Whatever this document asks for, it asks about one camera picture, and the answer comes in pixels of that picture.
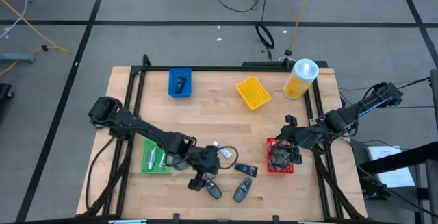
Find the wooden table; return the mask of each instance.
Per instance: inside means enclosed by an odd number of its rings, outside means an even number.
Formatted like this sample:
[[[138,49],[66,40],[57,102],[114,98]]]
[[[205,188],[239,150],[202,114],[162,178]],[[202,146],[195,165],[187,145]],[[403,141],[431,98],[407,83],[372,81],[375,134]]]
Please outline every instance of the wooden table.
[[[108,96],[124,100],[129,72],[130,67],[113,68]],[[291,101],[283,96],[282,87],[288,75],[286,72],[193,71],[192,96],[174,99],[168,95],[168,71],[148,71],[140,106],[142,119],[163,130],[195,136],[197,146],[210,145],[213,141],[233,145],[240,154],[238,162],[258,166],[259,172],[257,178],[253,178],[249,195],[243,202],[236,203],[233,194],[247,175],[235,169],[219,170],[215,182],[223,196],[215,200],[204,189],[200,192],[187,189],[189,179],[196,174],[192,169],[170,169],[165,175],[142,174],[140,165],[145,137],[136,135],[123,218],[171,219],[174,213],[179,213],[182,219],[272,220],[272,215],[279,215],[284,221],[323,220],[312,152],[300,149],[303,164],[295,166],[293,175],[272,174],[266,170],[266,138],[279,134],[285,125],[285,115],[295,116],[299,126],[308,126],[305,102],[302,99]],[[253,111],[235,88],[250,76],[256,76],[272,97]],[[333,69],[320,69],[318,82],[324,111],[340,107]],[[317,116],[313,93],[310,94],[313,113]],[[109,139],[107,129],[96,133],[90,162]],[[91,202],[107,184],[114,146],[115,142],[94,165]],[[366,216],[352,149],[344,142],[334,142],[331,148],[339,187],[353,206]],[[110,213],[115,212],[118,187],[115,189]],[[335,216],[333,196],[327,184],[326,189],[331,216]],[[85,211],[84,182],[77,213]]]

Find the blue plastic basket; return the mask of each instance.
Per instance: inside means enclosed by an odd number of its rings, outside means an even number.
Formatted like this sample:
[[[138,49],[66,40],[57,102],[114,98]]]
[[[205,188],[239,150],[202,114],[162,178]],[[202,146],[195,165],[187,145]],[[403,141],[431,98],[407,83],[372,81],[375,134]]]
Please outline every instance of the blue plastic basket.
[[[185,77],[185,85],[183,91],[179,94],[175,93],[177,90],[178,78]],[[180,69],[170,69],[169,70],[169,89],[168,93],[170,96],[179,97],[190,97],[192,94],[192,69],[191,68],[180,68]]]

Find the yellow bin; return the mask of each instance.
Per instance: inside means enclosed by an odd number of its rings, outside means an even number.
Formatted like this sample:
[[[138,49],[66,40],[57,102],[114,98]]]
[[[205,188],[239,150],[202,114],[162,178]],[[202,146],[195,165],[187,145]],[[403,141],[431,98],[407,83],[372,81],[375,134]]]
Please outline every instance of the yellow bin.
[[[238,83],[235,87],[251,110],[271,100],[271,96],[254,76]]]

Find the gray floor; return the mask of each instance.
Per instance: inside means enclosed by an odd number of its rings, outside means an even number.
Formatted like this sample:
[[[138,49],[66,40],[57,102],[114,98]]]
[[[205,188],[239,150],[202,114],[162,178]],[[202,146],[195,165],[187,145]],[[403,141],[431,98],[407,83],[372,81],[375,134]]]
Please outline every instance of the gray floor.
[[[7,1],[19,10],[24,2]],[[28,19],[87,21],[95,0],[30,1]],[[251,0],[224,1],[240,9],[251,4]],[[413,1],[423,22],[438,22],[436,0]],[[265,19],[295,21],[301,3],[267,0]],[[258,21],[260,17],[261,9],[240,14],[216,0],[103,0],[96,19]],[[0,4],[0,20],[15,18]],[[415,22],[405,0],[309,0],[302,20]],[[19,64],[0,76],[0,82],[13,84],[16,93],[0,126],[0,222],[16,218],[85,29],[78,25],[36,27],[72,53],[40,53],[35,64]],[[293,28],[269,29],[277,59],[288,47]],[[438,43],[438,29],[428,29],[428,33]],[[0,51],[28,52],[44,43],[28,26],[19,25],[9,39],[0,42]],[[239,66],[243,61],[266,61],[264,50],[251,26],[94,26],[27,220],[74,215],[94,138],[86,114],[96,98],[105,94],[113,66],[139,64],[144,53],[153,65]],[[419,79],[435,67],[418,28],[300,27],[293,57],[326,60],[342,88]],[[0,64],[0,70],[7,67]],[[346,97],[355,101],[361,94],[347,92]],[[405,89],[403,105],[431,104],[427,84]],[[434,114],[430,109],[377,110],[363,117],[357,136],[357,140],[373,138],[407,149],[435,141]],[[356,149],[356,153],[358,162],[363,160],[363,150]],[[424,172],[420,174],[424,183]],[[367,202],[369,215],[380,221],[413,223],[413,213],[399,203]]]

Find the black key fob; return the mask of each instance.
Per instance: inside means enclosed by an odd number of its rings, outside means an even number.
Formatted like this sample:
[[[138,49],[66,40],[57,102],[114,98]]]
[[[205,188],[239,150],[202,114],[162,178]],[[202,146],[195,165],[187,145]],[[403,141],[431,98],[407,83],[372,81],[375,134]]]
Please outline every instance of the black key fob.
[[[175,93],[181,94],[183,92],[185,82],[187,79],[185,77],[179,77],[177,80],[177,89],[175,90]]]
[[[220,191],[218,185],[216,185],[213,180],[207,180],[205,182],[205,190],[214,198],[219,199],[222,196],[222,191]]]
[[[240,203],[247,196],[252,183],[253,181],[250,178],[244,179],[234,193],[234,201]]]

